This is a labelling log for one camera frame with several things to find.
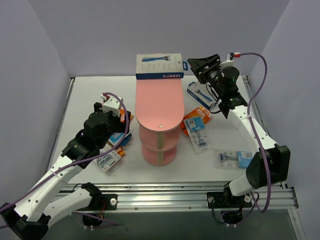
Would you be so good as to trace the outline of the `blue Harry's razor box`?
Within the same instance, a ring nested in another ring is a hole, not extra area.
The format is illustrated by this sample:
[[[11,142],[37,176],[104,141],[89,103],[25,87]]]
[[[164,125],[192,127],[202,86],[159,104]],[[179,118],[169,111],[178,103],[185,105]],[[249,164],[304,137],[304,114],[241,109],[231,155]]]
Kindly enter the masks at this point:
[[[198,81],[191,82],[186,91],[208,110],[217,102],[217,99],[209,92],[207,85],[201,84]]]
[[[136,55],[137,80],[182,79],[188,63],[180,53],[153,53]]]

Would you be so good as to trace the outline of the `orange Gillette Fusion box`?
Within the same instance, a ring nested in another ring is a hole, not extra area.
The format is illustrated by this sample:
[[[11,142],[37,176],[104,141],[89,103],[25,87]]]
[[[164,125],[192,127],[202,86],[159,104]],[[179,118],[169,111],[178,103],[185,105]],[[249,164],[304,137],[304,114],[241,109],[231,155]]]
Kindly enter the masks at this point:
[[[125,123],[125,111],[123,108],[120,109],[120,121],[122,123]],[[120,142],[121,142],[121,139],[122,137],[124,136],[124,133],[121,132],[121,133],[116,133],[114,135],[114,140],[115,140],[115,144],[117,145],[118,144],[118,148],[116,149],[117,153],[122,157],[125,155],[125,151],[123,149],[123,147],[121,146]]]

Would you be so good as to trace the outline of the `clear blister razor pack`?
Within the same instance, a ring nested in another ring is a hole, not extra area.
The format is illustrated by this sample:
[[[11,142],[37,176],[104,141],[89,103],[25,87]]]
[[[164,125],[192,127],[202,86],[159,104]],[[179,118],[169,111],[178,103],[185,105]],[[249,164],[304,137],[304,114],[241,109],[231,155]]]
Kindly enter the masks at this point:
[[[196,154],[212,149],[210,138],[207,135],[205,124],[200,116],[183,120],[189,139]]]

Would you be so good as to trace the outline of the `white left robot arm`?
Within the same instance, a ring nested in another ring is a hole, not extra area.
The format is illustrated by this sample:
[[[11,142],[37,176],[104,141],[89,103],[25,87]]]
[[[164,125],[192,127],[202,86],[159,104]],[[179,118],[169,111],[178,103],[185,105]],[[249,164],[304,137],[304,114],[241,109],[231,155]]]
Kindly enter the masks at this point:
[[[68,142],[49,171],[16,202],[4,203],[0,215],[21,240],[40,240],[49,228],[80,209],[95,210],[102,206],[102,192],[94,184],[81,184],[77,190],[53,201],[60,190],[91,161],[114,133],[128,133],[130,112],[122,101],[112,107],[96,102],[94,112],[75,137]]]

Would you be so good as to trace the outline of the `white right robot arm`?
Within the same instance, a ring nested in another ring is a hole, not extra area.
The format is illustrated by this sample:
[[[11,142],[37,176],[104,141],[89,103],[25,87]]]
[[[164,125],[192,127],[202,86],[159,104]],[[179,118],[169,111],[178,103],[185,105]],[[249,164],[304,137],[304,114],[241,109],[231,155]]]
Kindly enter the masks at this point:
[[[219,111],[241,133],[253,154],[245,174],[224,186],[223,203],[232,207],[247,194],[251,194],[256,205],[258,196],[254,190],[266,187],[266,202],[264,207],[259,209],[264,213],[270,204],[271,186],[285,181],[288,177],[291,152],[286,145],[279,145],[273,140],[251,114],[254,99],[246,101],[239,92],[237,79],[240,72],[234,66],[234,59],[240,57],[241,53],[232,52],[224,62],[221,62],[218,54],[189,58],[187,62],[198,82],[213,89]]]

